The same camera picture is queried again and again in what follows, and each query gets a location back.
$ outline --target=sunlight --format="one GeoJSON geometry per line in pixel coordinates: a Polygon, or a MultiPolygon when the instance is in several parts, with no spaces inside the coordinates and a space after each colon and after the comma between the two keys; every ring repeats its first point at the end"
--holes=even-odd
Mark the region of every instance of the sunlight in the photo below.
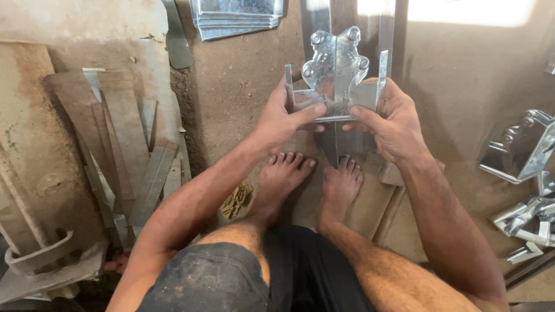
{"type": "Polygon", "coordinates": [[[536,0],[410,0],[408,20],[496,27],[525,25],[536,0]]]}

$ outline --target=leg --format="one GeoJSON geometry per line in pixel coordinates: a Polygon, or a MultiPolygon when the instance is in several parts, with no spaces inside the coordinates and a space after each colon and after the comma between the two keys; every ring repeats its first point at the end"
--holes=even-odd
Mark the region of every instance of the leg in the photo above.
{"type": "Polygon", "coordinates": [[[343,225],[347,207],[361,182],[360,168],[348,157],[342,160],[338,170],[326,166],[317,229],[347,257],[377,310],[476,310],[462,294],[428,271],[343,225]]]}
{"type": "Polygon", "coordinates": [[[280,153],[271,157],[260,173],[256,194],[245,219],[210,233],[198,244],[227,242],[247,248],[260,262],[264,281],[270,285],[270,269],[262,250],[262,238],[266,229],[275,223],[284,200],[316,165],[315,160],[303,162],[303,158],[300,153],[280,153]]]}

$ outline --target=galvanized metal bracket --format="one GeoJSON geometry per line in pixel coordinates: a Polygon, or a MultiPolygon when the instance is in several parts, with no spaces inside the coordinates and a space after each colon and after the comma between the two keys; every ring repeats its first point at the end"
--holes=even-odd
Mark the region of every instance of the galvanized metal bracket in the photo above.
{"type": "Polygon", "coordinates": [[[541,174],[555,143],[555,119],[528,110],[519,125],[505,129],[502,141],[491,141],[478,167],[519,184],[541,174]]]}
{"type": "Polygon", "coordinates": [[[310,89],[293,90],[291,65],[285,66],[287,111],[294,113],[323,103],[327,107],[326,114],[314,121],[317,123],[354,120],[349,115],[352,105],[381,112],[389,52],[382,51],[380,54],[378,80],[362,83],[370,61],[358,54],[356,47],[359,41],[360,30],[356,26],[337,37],[325,31],[312,34],[314,56],[302,67],[302,77],[310,89]]]}

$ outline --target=man's right hand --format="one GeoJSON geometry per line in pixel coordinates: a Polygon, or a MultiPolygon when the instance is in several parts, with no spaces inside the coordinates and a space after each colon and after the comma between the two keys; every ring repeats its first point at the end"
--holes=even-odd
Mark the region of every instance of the man's right hand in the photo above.
{"type": "Polygon", "coordinates": [[[382,156],[390,163],[412,163],[428,158],[430,152],[424,143],[414,101],[387,78],[385,87],[384,119],[375,112],[355,105],[351,115],[358,123],[346,124],[344,131],[369,131],[375,136],[376,145],[382,156]]]}

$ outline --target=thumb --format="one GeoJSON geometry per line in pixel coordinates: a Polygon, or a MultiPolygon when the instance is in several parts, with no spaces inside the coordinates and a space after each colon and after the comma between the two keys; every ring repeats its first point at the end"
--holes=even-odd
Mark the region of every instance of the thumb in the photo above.
{"type": "Polygon", "coordinates": [[[351,107],[349,111],[356,120],[367,125],[376,133],[379,133],[383,130],[384,127],[387,126],[387,120],[383,119],[380,115],[365,107],[356,105],[351,107]]]}
{"type": "Polygon", "coordinates": [[[295,124],[296,127],[313,122],[314,119],[321,117],[326,113],[326,105],[324,104],[314,104],[303,110],[289,115],[290,120],[295,124]]]}

